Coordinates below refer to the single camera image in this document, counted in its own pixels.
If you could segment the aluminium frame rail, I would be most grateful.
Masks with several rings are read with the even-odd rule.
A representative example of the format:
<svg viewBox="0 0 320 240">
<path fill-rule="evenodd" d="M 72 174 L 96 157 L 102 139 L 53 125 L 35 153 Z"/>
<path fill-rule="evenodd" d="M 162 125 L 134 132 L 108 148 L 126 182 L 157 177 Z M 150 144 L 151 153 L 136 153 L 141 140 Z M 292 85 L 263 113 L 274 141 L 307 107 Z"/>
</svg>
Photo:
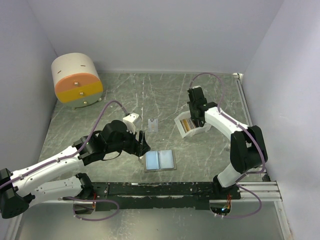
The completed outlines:
<svg viewBox="0 0 320 240">
<path fill-rule="evenodd" d="M 248 123 L 249 126 L 253 126 L 252 119 L 251 119 L 251 116 L 250 116 L 250 113 L 249 113 L 249 109 L 248 109 L 248 105 L 247 105 L 247 102 L 246 102 L 245 94 L 244 94 L 244 91 L 243 91 L 243 88 L 242 88 L 242 83 L 241 83 L 243 74 L 242 73 L 233 73 L 232 75 L 233 75 L 233 77 L 234 77 L 234 79 L 235 79 L 235 81 L 236 81 L 236 83 L 238 85 L 239 94 L 240 94 L 240 97 L 241 97 L 243 109 L 245 111 L 245 117 L 246 117 L 247 123 Z"/>
</svg>

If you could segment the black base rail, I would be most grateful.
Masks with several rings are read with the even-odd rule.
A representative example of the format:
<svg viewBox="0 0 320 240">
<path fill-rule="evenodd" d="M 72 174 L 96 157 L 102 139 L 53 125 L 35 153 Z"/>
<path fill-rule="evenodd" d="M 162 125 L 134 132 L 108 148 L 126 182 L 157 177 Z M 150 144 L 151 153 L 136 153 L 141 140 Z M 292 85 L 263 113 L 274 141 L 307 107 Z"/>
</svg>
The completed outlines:
<svg viewBox="0 0 320 240">
<path fill-rule="evenodd" d="M 92 182 L 91 187 L 75 196 L 79 200 L 94 200 L 97 211 L 117 209 L 117 205 L 98 200 L 112 200 L 121 210 L 194 208 L 209 210 L 210 201 L 227 202 L 241 198 L 233 185 L 220 189 L 214 182 Z"/>
</svg>

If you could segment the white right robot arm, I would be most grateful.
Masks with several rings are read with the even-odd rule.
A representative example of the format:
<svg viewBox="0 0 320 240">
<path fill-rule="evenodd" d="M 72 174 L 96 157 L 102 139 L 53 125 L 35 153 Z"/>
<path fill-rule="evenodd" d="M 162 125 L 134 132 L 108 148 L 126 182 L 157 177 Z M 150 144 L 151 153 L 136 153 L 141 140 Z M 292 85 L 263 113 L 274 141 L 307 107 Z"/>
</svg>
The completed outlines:
<svg viewBox="0 0 320 240">
<path fill-rule="evenodd" d="M 259 174 L 253 171 L 262 167 L 263 172 L 268 161 L 263 133 L 260 127 L 248 126 L 225 113 L 215 102 L 208 102 L 200 86 L 188 91 L 191 120 L 199 127 L 209 124 L 219 130 L 230 141 L 230 164 L 213 178 L 212 193 L 223 199 L 234 186 L 247 174 Z"/>
</svg>

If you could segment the white grey credit card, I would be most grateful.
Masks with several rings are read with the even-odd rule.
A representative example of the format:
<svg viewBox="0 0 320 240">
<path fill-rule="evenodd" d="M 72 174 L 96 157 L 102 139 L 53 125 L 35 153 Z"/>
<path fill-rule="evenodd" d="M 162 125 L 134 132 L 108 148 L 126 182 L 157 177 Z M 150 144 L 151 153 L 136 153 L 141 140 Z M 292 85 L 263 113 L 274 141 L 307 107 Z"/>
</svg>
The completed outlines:
<svg viewBox="0 0 320 240">
<path fill-rule="evenodd" d="M 159 131 L 158 119 L 157 118 L 149 118 L 148 119 L 148 132 L 149 133 L 157 133 Z"/>
</svg>

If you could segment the white card tray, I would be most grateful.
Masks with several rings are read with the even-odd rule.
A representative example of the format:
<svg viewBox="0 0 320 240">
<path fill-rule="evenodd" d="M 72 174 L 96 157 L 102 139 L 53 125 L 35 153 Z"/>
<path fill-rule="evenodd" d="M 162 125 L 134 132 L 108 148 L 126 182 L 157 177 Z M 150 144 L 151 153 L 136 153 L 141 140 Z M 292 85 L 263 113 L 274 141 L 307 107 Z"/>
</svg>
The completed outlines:
<svg viewBox="0 0 320 240">
<path fill-rule="evenodd" d="M 174 122 L 183 139 L 191 138 L 200 133 L 207 133 L 211 129 L 211 125 L 208 123 L 205 123 L 203 127 L 196 126 L 191 119 L 191 113 L 189 111 L 180 113 L 174 119 Z"/>
</svg>

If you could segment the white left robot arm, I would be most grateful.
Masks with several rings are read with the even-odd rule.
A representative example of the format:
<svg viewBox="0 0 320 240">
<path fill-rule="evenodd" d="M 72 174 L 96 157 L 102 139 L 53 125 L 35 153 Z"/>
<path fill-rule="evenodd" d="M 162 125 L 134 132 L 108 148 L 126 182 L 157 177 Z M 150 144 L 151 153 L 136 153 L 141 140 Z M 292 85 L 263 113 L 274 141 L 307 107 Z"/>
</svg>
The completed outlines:
<svg viewBox="0 0 320 240">
<path fill-rule="evenodd" d="M 0 213 L 3 219 L 16 217 L 28 208 L 54 199 L 75 197 L 90 200 L 94 186 L 85 173 L 55 181 L 61 174 L 104 161 L 110 153 L 126 152 L 142 157 L 150 151 L 144 131 L 132 132 L 120 120 L 113 120 L 103 130 L 92 130 L 62 152 L 32 166 L 0 171 Z"/>
</svg>

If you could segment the round drawer cabinet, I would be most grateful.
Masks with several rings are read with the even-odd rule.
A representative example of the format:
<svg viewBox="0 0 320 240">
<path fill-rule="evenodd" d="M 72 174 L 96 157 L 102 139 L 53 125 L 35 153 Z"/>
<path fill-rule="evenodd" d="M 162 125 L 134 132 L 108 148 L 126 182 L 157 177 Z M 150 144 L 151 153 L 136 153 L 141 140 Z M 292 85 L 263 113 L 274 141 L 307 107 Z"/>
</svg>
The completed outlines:
<svg viewBox="0 0 320 240">
<path fill-rule="evenodd" d="M 57 99 L 71 108 L 82 108 L 102 100 L 103 84 L 92 59 L 83 53 L 67 53 L 51 64 Z"/>
</svg>

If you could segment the blue silver card holder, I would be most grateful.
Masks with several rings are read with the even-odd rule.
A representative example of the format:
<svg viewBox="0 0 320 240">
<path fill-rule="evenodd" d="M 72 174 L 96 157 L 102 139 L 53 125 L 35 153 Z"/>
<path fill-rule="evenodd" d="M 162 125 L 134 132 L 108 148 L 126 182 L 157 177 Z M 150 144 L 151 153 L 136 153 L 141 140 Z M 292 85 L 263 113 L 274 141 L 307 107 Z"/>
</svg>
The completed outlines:
<svg viewBox="0 0 320 240">
<path fill-rule="evenodd" d="M 173 171 L 177 169 L 174 150 L 148 151 L 138 158 L 145 172 Z"/>
</svg>

